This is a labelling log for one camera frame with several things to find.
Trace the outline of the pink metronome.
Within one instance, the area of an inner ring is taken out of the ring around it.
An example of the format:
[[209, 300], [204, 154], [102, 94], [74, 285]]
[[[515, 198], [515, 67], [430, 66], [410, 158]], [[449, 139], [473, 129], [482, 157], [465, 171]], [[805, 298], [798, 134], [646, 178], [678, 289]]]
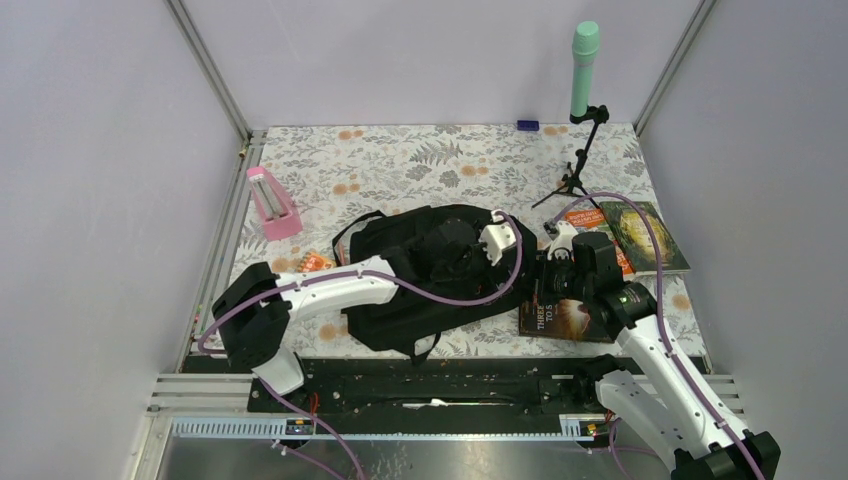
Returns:
[[247, 170], [252, 199], [268, 241], [279, 241], [303, 230], [299, 211], [287, 190], [266, 168]]

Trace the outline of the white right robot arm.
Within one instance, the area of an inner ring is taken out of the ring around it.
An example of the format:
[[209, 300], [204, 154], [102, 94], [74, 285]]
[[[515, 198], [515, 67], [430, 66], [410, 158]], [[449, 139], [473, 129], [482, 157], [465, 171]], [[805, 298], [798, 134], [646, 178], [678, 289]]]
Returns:
[[540, 287], [576, 300], [638, 365], [648, 394], [610, 355], [590, 361], [573, 386], [583, 410], [603, 407], [628, 424], [660, 457], [673, 479], [772, 479], [781, 449], [767, 431], [752, 432], [683, 354], [643, 285], [627, 281], [603, 232], [578, 232], [565, 221], [550, 233]]

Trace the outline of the floral patterned table mat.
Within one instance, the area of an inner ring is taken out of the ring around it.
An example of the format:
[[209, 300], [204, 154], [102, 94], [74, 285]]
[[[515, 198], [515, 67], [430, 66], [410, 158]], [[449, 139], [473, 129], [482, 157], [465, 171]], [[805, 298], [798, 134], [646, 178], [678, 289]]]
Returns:
[[[591, 125], [548, 124], [522, 132], [512, 124], [274, 127], [259, 166], [271, 172], [296, 204], [303, 231], [268, 242], [248, 199], [234, 265], [226, 287], [249, 265], [267, 262], [294, 272], [309, 252], [331, 254], [331, 239], [353, 220], [380, 210], [395, 215], [417, 207], [469, 204], [515, 215], [547, 244], [543, 223], [570, 199], [531, 205], [554, 190], [566, 162], [582, 147]], [[634, 128], [607, 123], [596, 134], [581, 173], [590, 192], [657, 199]], [[682, 275], [663, 275], [664, 315], [681, 348], [707, 354]], [[285, 346], [305, 358], [402, 358], [375, 352], [353, 339], [338, 311], [290, 323]], [[431, 358], [623, 356], [615, 344], [522, 337], [510, 311], [443, 334]]]

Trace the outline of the small orange notebook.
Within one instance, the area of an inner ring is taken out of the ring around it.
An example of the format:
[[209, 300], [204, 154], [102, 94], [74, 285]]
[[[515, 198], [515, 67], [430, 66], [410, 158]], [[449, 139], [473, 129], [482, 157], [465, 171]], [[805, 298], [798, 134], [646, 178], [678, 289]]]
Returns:
[[336, 263], [332, 258], [316, 252], [309, 252], [302, 258], [296, 271], [298, 273], [310, 273], [329, 270], [335, 266]]

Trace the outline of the green fantasy cover book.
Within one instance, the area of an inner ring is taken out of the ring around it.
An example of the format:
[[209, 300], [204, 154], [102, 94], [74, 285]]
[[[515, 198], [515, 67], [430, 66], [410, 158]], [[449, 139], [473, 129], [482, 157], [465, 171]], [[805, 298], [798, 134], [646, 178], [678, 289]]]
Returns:
[[640, 214], [623, 201], [603, 201], [601, 211], [635, 276], [655, 275], [659, 265], [664, 273], [682, 274], [690, 265], [650, 202], [637, 201], [648, 224]]

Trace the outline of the black student backpack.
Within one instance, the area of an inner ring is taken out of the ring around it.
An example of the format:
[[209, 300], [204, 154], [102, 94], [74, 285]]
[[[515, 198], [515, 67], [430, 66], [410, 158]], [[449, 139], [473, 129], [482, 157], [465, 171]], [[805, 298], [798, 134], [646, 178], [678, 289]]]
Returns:
[[537, 237], [519, 220], [513, 223], [522, 237], [521, 249], [511, 249], [498, 265], [482, 275], [464, 279], [430, 279], [430, 264], [423, 258], [425, 236], [449, 218], [473, 224], [479, 236], [492, 221], [490, 211], [472, 205], [423, 206], [387, 216], [375, 211], [361, 216], [337, 234], [335, 250], [345, 244], [351, 263], [379, 256], [388, 261], [395, 277], [432, 299], [404, 287], [382, 305], [344, 309], [348, 331], [373, 351], [394, 350], [420, 364], [427, 351], [417, 352], [416, 341], [441, 334], [518, 308], [532, 296]]

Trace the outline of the Evelyn Waugh paperback book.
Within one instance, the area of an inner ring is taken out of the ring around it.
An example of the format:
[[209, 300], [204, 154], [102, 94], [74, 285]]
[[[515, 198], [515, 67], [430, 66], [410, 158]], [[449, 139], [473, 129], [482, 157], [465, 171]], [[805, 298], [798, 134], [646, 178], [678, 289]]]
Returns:
[[632, 280], [635, 278], [635, 272], [632, 265], [621, 250], [603, 215], [603, 212], [600, 209], [572, 210], [565, 214], [565, 220], [573, 225], [579, 233], [589, 231], [600, 231], [605, 233], [615, 246], [617, 263], [622, 268], [624, 279]]

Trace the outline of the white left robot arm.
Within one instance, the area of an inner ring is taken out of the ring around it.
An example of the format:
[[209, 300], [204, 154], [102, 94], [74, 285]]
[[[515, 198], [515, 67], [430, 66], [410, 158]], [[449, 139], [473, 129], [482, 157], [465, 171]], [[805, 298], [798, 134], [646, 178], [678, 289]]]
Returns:
[[216, 301], [210, 330], [231, 371], [258, 376], [282, 408], [299, 410], [311, 387], [283, 342], [292, 322], [342, 313], [369, 349], [421, 362], [444, 331], [492, 303], [496, 282], [483, 231], [432, 210], [378, 218], [353, 234], [347, 265], [288, 276], [265, 263], [250, 266]]

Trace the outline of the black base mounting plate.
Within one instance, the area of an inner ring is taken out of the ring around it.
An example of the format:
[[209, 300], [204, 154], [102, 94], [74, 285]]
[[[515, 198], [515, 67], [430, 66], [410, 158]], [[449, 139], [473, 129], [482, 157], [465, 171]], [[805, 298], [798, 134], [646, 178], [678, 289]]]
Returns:
[[553, 433], [561, 414], [604, 419], [589, 358], [307, 359], [286, 395], [342, 434]]

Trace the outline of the Three Days To See book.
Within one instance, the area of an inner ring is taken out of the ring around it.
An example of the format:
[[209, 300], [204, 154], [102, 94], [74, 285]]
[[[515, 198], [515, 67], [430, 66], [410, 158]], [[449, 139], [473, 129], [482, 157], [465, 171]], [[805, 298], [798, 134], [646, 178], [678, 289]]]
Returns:
[[524, 302], [519, 308], [518, 329], [521, 336], [589, 343], [613, 342], [604, 328], [592, 320], [588, 308], [576, 300], [563, 299], [550, 305]]

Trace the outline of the small blue box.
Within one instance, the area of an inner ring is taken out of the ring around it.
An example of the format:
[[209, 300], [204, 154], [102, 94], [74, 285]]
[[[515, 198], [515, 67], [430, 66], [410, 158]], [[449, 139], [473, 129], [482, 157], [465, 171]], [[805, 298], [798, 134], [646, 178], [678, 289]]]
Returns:
[[536, 120], [517, 120], [516, 121], [516, 128], [519, 131], [528, 131], [528, 132], [539, 131], [540, 130], [540, 123]]

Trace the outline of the black microphone tripod stand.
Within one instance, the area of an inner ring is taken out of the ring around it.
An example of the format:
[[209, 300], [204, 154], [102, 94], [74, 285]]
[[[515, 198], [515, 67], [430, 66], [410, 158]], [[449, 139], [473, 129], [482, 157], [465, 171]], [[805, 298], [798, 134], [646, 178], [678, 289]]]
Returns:
[[585, 189], [583, 182], [580, 178], [580, 174], [582, 173], [586, 165], [589, 150], [592, 146], [592, 143], [595, 139], [599, 127], [602, 124], [605, 124], [609, 120], [609, 118], [610, 114], [606, 105], [587, 106], [585, 112], [582, 115], [571, 114], [569, 116], [570, 122], [575, 125], [579, 125], [584, 122], [591, 122], [592, 128], [589, 133], [589, 136], [585, 142], [584, 147], [575, 151], [575, 156], [577, 160], [576, 166], [573, 167], [571, 163], [567, 164], [567, 172], [561, 178], [563, 184], [554, 191], [544, 196], [536, 203], [534, 203], [531, 208], [536, 208], [540, 206], [541, 204], [543, 204], [554, 196], [567, 196], [579, 198], [588, 194], [588, 191]]

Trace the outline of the mint green microphone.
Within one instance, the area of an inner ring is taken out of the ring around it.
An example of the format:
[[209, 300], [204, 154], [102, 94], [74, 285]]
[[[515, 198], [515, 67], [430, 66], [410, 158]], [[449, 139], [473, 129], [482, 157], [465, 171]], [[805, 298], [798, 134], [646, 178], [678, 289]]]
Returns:
[[586, 115], [592, 85], [594, 61], [600, 48], [600, 27], [595, 21], [583, 21], [572, 39], [572, 92], [570, 118], [574, 123]]

